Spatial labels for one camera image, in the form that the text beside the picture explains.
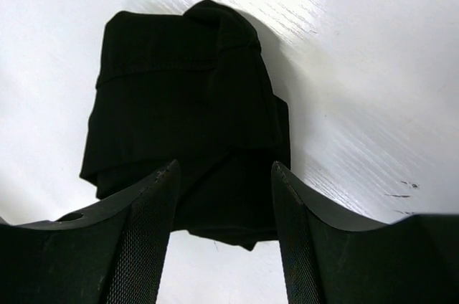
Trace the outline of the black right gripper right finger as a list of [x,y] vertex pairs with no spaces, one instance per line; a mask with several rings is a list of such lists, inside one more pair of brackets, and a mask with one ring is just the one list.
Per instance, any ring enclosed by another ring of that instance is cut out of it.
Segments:
[[281,163],[273,206],[290,303],[456,303],[458,216],[384,224],[304,184]]

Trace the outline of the black skirt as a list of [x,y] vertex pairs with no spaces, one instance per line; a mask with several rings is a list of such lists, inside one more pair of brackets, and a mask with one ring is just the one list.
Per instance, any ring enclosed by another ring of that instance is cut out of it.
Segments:
[[175,160],[174,230],[246,250],[277,239],[271,168],[290,164],[289,114],[261,50],[254,26],[211,0],[181,15],[117,13],[80,172],[97,198]]

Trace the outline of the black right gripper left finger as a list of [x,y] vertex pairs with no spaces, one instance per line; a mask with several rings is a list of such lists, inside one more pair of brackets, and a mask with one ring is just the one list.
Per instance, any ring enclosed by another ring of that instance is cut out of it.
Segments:
[[172,161],[57,221],[1,224],[3,303],[155,303],[180,189]]

